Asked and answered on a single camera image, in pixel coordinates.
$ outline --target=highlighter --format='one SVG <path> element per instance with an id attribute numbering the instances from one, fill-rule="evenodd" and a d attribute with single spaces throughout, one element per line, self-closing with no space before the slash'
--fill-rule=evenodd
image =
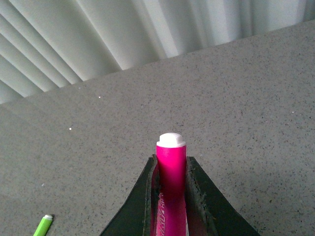
<path id="1" fill-rule="evenodd" d="M 166 133 L 157 142 L 160 193 L 156 236 L 186 235 L 186 143 L 177 133 Z"/>

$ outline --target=white cap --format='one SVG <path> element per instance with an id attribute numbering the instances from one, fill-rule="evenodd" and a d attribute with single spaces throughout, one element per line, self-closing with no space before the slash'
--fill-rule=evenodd
<path id="1" fill-rule="evenodd" d="M 157 146 L 162 148 L 180 148 L 186 145 L 183 137 L 177 133 L 166 133 L 159 137 Z"/>

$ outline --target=black holder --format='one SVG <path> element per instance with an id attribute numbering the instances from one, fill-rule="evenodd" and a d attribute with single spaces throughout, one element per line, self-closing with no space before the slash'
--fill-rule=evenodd
<path id="1" fill-rule="evenodd" d="M 157 218 L 158 195 L 158 162 L 153 155 L 100 236 L 150 236 Z M 187 157 L 185 202 L 189 236 L 259 236 L 193 157 Z"/>

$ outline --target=white curtain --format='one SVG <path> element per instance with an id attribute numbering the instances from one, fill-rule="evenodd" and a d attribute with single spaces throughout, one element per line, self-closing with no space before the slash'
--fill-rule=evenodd
<path id="1" fill-rule="evenodd" d="M 315 0 L 0 0 L 0 103 L 315 19 Z"/>

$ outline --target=gray speckled surface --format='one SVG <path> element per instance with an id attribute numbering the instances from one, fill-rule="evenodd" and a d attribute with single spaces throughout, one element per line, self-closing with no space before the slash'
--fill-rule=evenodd
<path id="1" fill-rule="evenodd" d="M 314 29 L 302 23 L 2 104 L 0 235 L 32 235 L 53 213 L 49 236 L 97 236 L 169 131 L 262 236 L 314 235 Z"/>

